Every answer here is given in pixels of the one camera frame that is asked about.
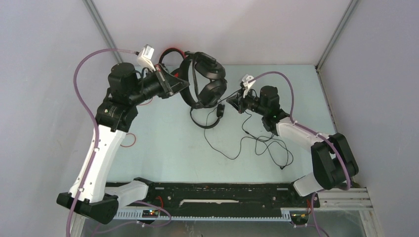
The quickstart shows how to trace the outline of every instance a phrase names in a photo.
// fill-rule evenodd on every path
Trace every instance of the white arm segment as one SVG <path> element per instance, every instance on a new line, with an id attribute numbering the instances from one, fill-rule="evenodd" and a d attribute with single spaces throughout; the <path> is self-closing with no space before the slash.
<path id="1" fill-rule="evenodd" d="M 88 199 L 90 200 L 90 203 L 95 203 L 103 200 L 103 196 L 105 194 L 106 178 L 111 168 L 112 161 L 114 160 L 115 153 L 118 150 L 122 140 L 125 138 L 125 135 L 125 132 L 119 130 L 111 132 L 109 127 L 99 125 L 98 151 L 96 152 L 92 166 L 90 167 L 89 173 L 84 183 L 84 188 L 81 190 L 79 196 L 80 201 Z M 93 139 L 90 144 L 86 159 L 84 160 L 83 167 L 80 170 L 77 180 L 70 189 L 71 197 L 73 198 L 76 195 L 77 189 L 79 188 L 81 178 L 85 173 L 87 163 L 93 151 L 94 138 L 95 134 L 93 131 Z M 140 181 L 132 181 L 129 184 L 110 189 L 110 193 L 108 194 L 117 195 L 118 202 L 124 200 L 124 205 L 119 203 L 119 207 L 121 208 L 136 200 L 143 200 L 147 195 L 147 191 L 148 186 L 146 184 Z"/>
<path id="2" fill-rule="evenodd" d="M 316 142 L 323 142 L 323 140 L 316 135 L 295 126 L 289 117 L 283 118 L 276 125 L 278 135 L 281 137 L 288 138 L 293 142 L 299 144 L 302 148 L 307 150 L 311 154 L 311 146 Z M 326 139 L 329 138 L 328 134 L 322 133 Z M 301 197 L 305 197 L 313 192 L 317 192 L 323 189 L 322 186 L 316 181 L 314 173 L 301 177 L 296 180 L 293 184 L 295 190 Z"/>

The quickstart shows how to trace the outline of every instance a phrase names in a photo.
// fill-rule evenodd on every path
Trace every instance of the gray floor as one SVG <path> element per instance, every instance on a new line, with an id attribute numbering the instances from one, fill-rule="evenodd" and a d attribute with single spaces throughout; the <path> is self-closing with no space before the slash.
<path id="1" fill-rule="evenodd" d="M 357 211 L 328 211 L 316 213 L 318 224 L 331 237 L 364 237 L 364 229 Z M 112 221 L 101 226 L 108 230 L 125 221 Z M 84 237 L 91 236 L 97 223 L 87 220 Z M 215 221 L 174 221 L 160 228 L 142 228 L 130 224 L 96 237 L 317 237 L 314 227 L 294 229 L 288 222 L 215 222 Z"/>

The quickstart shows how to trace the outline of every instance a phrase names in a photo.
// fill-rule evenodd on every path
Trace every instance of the white connector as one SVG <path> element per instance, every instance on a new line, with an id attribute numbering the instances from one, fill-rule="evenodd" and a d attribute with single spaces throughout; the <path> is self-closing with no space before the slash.
<path id="1" fill-rule="evenodd" d="M 250 80 L 252 80 L 254 77 L 253 76 L 249 76 L 249 74 L 246 74 L 243 78 L 242 78 L 242 82 L 243 82 L 243 86 L 245 87 L 245 91 L 243 92 L 243 98 L 246 97 L 246 95 L 248 94 L 248 92 L 250 91 L 251 86 L 255 83 L 255 81 L 249 82 Z"/>
<path id="2" fill-rule="evenodd" d="M 151 58 L 153 57 L 154 49 L 146 44 L 140 51 L 137 62 L 143 68 L 149 68 L 151 71 L 155 71 L 156 68 L 154 67 L 153 63 L 151 62 Z"/>

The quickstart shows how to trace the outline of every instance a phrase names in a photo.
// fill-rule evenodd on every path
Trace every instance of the gray wall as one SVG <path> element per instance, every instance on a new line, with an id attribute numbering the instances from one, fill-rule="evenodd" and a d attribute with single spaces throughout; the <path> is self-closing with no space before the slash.
<path id="1" fill-rule="evenodd" d="M 364 0 L 321 71 L 385 236 L 417 236 L 419 1 Z"/>
<path id="2" fill-rule="evenodd" d="M 68 211 L 55 199 L 72 185 L 92 135 L 73 73 L 105 44 L 81 0 L 2 1 L 0 22 L 0 236 L 64 236 Z M 113 63 L 109 53 L 82 68 L 90 106 Z"/>

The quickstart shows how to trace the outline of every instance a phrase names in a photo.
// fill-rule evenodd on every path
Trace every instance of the table surface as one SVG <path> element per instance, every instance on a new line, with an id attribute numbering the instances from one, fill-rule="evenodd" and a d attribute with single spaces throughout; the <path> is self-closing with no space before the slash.
<path id="1" fill-rule="evenodd" d="M 225 66 L 225 69 L 228 88 L 224 96 L 240 88 L 239 81 L 245 74 L 256 77 L 267 71 L 284 73 L 294 88 L 294 118 L 314 130 L 334 133 L 313 65 L 240 65 Z M 208 80 L 198 79 L 199 89 L 202 89 Z M 279 75 L 267 75 L 259 79 L 253 88 L 259 94 L 264 85 L 278 88 L 281 107 L 289 113 L 291 92 L 286 81 Z M 267 152 L 257 156 L 255 141 L 250 139 L 243 140 L 237 159 L 227 159 L 208 145 L 204 130 L 193 124 L 189 110 L 180 94 L 164 100 L 155 97 L 150 104 L 139 106 L 138 116 L 129 130 L 135 134 L 136 143 L 132 147 L 118 149 L 107 180 L 131 181 L 135 177 L 143 177 L 155 182 L 292 182 L 312 172 L 311 155 L 287 139 L 282 140 L 292 152 L 294 161 L 283 170 L 274 164 Z M 210 111 L 212 109 L 196 110 L 194 118 L 205 124 Z M 206 131 L 208 140 L 229 157 L 235 157 L 239 152 L 240 139 L 246 136 L 241 125 L 248 117 L 226 104 L 220 123 Z M 215 121 L 215 113 L 209 117 L 209 122 L 212 121 Z M 246 122 L 245 129 L 253 135 L 269 135 L 263 128 L 261 116 L 257 114 Z M 123 145 L 132 141 L 133 137 L 127 135 Z M 259 143 L 258 153 L 264 149 L 264 145 Z M 277 163 L 285 164 L 287 152 L 284 149 L 272 145 L 271 153 Z"/>

